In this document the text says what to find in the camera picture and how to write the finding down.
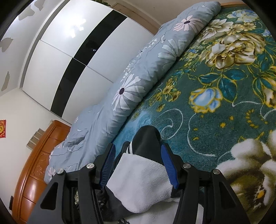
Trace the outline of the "red wall decoration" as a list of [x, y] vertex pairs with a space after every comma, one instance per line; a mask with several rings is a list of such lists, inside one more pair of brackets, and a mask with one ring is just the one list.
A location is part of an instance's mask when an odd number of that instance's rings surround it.
[[6, 120], [0, 120], [0, 138], [6, 138]]

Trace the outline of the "black grey fleece hoodie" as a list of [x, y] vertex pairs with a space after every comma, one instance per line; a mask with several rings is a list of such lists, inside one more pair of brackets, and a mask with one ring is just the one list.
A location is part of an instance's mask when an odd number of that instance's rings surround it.
[[173, 223], [180, 193], [170, 183], [161, 158], [161, 137], [141, 127], [126, 141], [97, 198], [104, 223]]

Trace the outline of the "orange wooden headboard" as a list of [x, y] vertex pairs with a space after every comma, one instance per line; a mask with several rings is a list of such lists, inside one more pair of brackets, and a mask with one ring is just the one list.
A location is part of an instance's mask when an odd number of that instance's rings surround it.
[[47, 186], [44, 177], [50, 153], [65, 140], [69, 130], [68, 125], [54, 120], [30, 153], [14, 191], [12, 217], [17, 223], [27, 223], [36, 202]]

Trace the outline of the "teal floral bed blanket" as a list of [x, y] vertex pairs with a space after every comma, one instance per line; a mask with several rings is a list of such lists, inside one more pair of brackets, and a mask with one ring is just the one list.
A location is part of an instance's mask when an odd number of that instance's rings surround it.
[[217, 168], [251, 223], [275, 200], [275, 40], [248, 6], [222, 7], [114, 140], [151, 125], [175, 154]]

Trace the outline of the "light blue floral quilt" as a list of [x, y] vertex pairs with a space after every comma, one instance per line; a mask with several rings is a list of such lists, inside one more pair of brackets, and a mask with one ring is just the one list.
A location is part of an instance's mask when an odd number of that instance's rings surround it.
[[107, 91], [85, 108], [63, 142], [49, 155], [44, 181], [59, 169], [80, 170], [102, 154], [143, 97], [166, 74], [196, 35], [220, 12], [217, 1], [199, 2], [164, 23]]

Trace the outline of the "wall switch panel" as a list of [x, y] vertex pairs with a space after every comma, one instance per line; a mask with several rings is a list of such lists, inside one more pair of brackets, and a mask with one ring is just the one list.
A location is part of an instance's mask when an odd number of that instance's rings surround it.
[[30, 150], [35, 149], [36, 145], [39, 143], [40, 139], [42, 138], [43, 134], [45, 133], [44, 130], [38, 129], [35, 134], [31, 137], [31, 139], [27, 143], [27, 148]]

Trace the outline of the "white black sliding wardrobe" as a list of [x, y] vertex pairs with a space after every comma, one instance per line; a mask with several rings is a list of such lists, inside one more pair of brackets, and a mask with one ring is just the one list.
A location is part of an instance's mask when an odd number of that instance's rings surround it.
[[94, 1], [69, 1], [32, 53], [23, 91], [64, 121], [98, 104], [152, 33]]

